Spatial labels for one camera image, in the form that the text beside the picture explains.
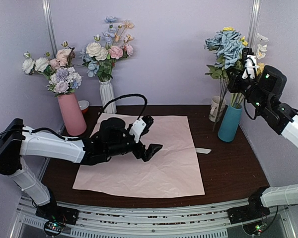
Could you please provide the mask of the cream yellow rose stem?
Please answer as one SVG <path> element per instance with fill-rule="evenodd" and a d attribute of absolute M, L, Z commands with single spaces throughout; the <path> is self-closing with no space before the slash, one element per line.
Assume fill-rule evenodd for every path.
<path fill-rule="evenodd" d="M 244 65 L 241 61 L 238 61 L 234 67 L 227 71 L 229 78 L 228 90 L 231 93 L 230 105 L 232 107 L 237 107 L 236 104 L 238 106 L 241 105 L 245 98 L 244 93 L 249 87 L 259 81 L 265 65 L 263 63 L 258 63 L 257 65 L 259 68 L 257 69 L 257 77 L 255 79 L 242 79 Z"/>

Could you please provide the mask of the pink wrapping paper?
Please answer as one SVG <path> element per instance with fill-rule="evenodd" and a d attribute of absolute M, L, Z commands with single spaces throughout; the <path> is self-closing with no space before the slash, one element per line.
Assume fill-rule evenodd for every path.
<path fill-rule="evenodd" d="M 205 195 L 187 116 L 155 116 L 141 142 L 163 147 L 148 162 L 128 153 L 106 163 L 81 165 L 73 189 L 136 198 Z"/>

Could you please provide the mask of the white carnation stem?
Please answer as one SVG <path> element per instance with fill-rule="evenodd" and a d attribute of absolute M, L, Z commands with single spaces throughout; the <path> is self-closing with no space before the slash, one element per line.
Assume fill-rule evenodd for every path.
<path fill-rule="evenodd" d="M 263 36 L 260 33 L 257 33 L 256 38 L 258 41 L 257 49 L 256 49 L 256 57 L 258 60 L 261 60 L 266 56 L 269 38 L 266 36 Z"/>

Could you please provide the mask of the cream printed ribbon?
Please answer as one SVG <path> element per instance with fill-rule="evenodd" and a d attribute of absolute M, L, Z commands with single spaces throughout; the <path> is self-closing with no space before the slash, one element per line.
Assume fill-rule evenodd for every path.
<path fill-rule="evenodd" d="M 200 154 L 209 154 L 212 150 L 211 149 L 206 149 L 206 148 L 195 148 L 196 153 Z"/>

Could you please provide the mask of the small yellow flower stem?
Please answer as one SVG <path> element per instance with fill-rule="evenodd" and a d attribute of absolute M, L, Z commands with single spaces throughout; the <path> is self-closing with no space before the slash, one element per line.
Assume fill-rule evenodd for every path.
<path fill-rule="evenodd" d="M 238 31 L 236 31 L 236 30 L 235 30 L 233 27 L 231 27 L 231 26 L 229 26 L 229 27 L 224 27 L 224 28 L 223 28 L 223 31 L 224 31 L 224 32 L 231 32 L 231 33 L 238 33 Z M 243 44 L 244 46 L 246 46 L 246 47 L 249 45 L 249 43 L 247 42 L 245 36 L 240 37 L 240 41 L 241 41 L 242 44 Z"/>

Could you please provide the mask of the blue hydrangea stem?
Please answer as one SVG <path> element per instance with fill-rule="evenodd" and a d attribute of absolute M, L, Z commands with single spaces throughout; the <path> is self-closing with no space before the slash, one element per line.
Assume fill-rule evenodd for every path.
<path fill-rule="evenodd" d="M 245 48 L 238 42 L 239 33 L 218 31 L 212 38 L 205 40 L 204 48 L 213 52 L 216 57 L 214 64 L 208 64 L 206 76 L 210 76 L 220 83 L 220 108 L 228 92 L 229 78 L 227 71 L 242 60 L 242 50 Z"/>

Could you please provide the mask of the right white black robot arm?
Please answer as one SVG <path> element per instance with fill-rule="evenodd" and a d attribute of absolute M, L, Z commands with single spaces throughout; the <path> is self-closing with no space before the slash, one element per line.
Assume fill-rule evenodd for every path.
<path fill-rule="evenodd" d="M 229 69 L 228 89 L 241 93 L 255 107 L 255 116 L 261 116 L 278 135 L 298 148 L 298 109 L 280 101 L 287 82 L 278 69 L 266 65 L 260 76 L 248 70 Z M 271 207 L 298 205 L 298 184 L 281 187 L 261 187 L 248 198 L 245 206 L 228 209 L 231 224 L 259 219 L 269 215 Z"/>

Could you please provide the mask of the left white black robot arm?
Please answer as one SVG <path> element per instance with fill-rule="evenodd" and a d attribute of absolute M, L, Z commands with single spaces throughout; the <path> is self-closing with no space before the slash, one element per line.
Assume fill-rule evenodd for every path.
<path fill-rule="evenodd" d="M 27 166 L 23 156 L 62 159 L 72 163 L 94 166 L 109 162 L 113 156 L 132 153 L 136 159 L 149 161 L 161 144 L 145 146 L 140 138 L 149 132 L 151 116 L 138 118 L 133 124 L 116 117 L 101 122 L 98 132 L 90 138 L 60 136 L 42 127 L 32 129 L 22 119 L 14 119 L 0 133 L 0 174 L 13 179 L 36 205 L 36 216 L 57 226 L 74 225 L 78 210 L 57 205 L 51 189 L 43 185 Z"/>

